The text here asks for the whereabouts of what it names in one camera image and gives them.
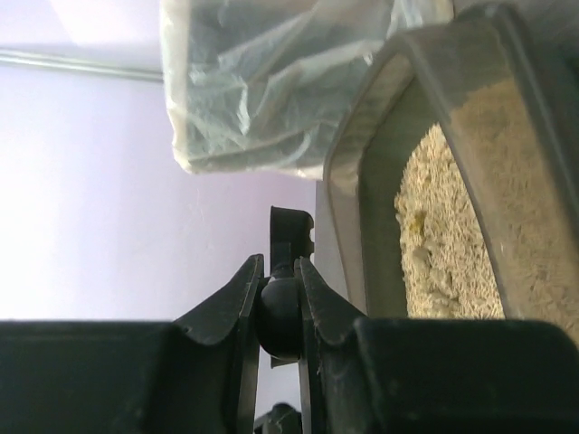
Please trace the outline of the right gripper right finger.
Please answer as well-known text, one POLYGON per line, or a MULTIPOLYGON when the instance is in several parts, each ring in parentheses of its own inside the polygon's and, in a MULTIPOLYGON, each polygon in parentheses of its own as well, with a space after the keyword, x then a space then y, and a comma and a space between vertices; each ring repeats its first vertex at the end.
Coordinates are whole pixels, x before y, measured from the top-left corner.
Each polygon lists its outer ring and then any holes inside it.
POLYGON ((578 350, 526 320, 369 318, 295 266, 307 433, 575 433, 578 350))

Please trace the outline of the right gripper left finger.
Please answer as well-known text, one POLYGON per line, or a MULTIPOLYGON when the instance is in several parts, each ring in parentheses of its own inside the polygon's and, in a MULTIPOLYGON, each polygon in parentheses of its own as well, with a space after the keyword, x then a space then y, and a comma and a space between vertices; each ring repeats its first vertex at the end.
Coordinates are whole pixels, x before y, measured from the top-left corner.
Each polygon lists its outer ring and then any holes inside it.
POLYGON ((263 258, 172 322, 4 321, 4 433, 250 433, 263 258))

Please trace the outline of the black slotted litter scoop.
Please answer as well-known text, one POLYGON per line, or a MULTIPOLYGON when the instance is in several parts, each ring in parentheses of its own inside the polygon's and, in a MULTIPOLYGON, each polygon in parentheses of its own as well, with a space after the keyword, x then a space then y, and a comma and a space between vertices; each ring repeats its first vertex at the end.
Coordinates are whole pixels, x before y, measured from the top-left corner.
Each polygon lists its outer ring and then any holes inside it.
POLYGON ((301 354, 299 278, 294 265, 313 254, 313 227, 308 212, 271 207, 270 276, 256 300, 256 332, 273 368, 295 363, 301 354))

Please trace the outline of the dark translucent litter box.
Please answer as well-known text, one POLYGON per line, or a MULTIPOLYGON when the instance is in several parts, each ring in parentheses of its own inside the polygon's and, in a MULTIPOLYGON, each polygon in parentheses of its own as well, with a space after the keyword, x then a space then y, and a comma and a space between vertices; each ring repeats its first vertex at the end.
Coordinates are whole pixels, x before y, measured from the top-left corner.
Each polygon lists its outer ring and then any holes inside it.
POLYGON ((578 332, 578 84, 485 2, 376 54, 327 159, 351 302, 578 332))

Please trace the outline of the bin with plastic liner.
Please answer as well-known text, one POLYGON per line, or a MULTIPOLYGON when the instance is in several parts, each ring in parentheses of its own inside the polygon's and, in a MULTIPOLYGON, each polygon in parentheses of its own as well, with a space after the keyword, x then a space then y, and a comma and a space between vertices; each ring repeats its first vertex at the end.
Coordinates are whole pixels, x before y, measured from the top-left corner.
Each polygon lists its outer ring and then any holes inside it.
POLYGON ((175 160, 192 174, 319 179, 384 42, 453 15, 449 1, 163 2, 175 160))

